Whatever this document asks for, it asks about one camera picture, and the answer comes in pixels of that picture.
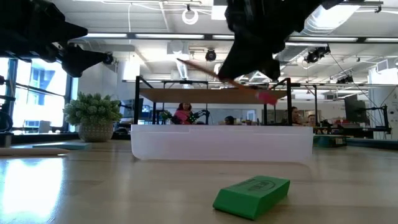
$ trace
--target desk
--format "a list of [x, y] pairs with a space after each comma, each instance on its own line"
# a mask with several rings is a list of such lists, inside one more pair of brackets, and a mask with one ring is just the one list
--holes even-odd
[[214, 211], [218, 190], [254, 175], [292, 181], [258, 223], [393, 223], [398, 154], [315, 150], [306, 164], [137, 161], [129, 141], [67, 157], [0, 159], [0, 223], [253, 223]]

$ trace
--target window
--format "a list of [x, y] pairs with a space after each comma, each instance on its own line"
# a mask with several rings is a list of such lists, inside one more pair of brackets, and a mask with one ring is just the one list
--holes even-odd
[[63, 126], [67, 73], [58, 62], [18, 61], [14, 127], [38, 128], [40, 121]]
[[[0, 75], [5, 79], [8, 78], [8, 58], [0, 58]], [[6, 94], [6, 85], [0, 86], [0, 95]]]

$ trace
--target woman in pink shirt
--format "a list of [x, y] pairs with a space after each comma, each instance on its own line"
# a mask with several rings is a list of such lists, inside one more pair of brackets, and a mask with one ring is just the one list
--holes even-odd
[[192, 115], [190, 103], [180, 103], [174, 116], [181, 120], [181, 124], [191, 124], [187, 119]]

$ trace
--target green eraser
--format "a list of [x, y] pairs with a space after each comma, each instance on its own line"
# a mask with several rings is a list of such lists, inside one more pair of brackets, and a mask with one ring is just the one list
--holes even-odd
[[290, 180], [255, 176], [221, 189], [213, 207], [251, 220], [270, 210], [289, 191]]

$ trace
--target ceiling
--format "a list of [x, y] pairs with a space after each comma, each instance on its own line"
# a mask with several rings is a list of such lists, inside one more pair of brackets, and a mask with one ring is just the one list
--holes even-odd
[[[53, 0], [65, 14], [67, 21], [86, 27], [89, 32], [161, 32], [161, 33], [194, 33], [194, 34], [230, 34], [225, 21], [211, 20], [212, 0], [202, 0], [199, 9], [198, 22], [187, 25], [182, 21], [184, 5], [160, 4], [104, 4], [102, 2], [81, 2], [72, 0]], [[130, 27], [128, 10], [130, 6]], [[344, 36], [397, 36], [398, 1], [385, 0], [382, 12], [356, 12], [343, 25], [330, 35]], [[376, 7], [362, 7], [359, 11], [371, 11]], [[169, 40], [89, 40], [84, 44], [88, 48], [101, 49], [107, 45], [133, 45], [144, 64], [141, 73], [148, 78], [158, 74], [170, 74], [176, 70], [174, 61], [166, 56]], [[231, 47], [231, 41], [198, 41], [188, 40], [191, 59], [199, 64], [213, 69], [216, 62], [206, 62], [207, 49], [215, 49], [217, 60], [223, 60]], [[331, 55], [321, 59], [316, 64], [307, 65], [302, 62], [303, 56], [298, 55], [283, 68], [283, 77], [292, 77], [293, 82], [327, 82], [330, 77], [341, 73], [342, 69], [351, 69], [354, 80], [366, 82], [368, 68], [386, 57], [398, 55], [396, 44], [331, 44]], [[129, 52], [114, 52], [120, 60], [128, 58]]]

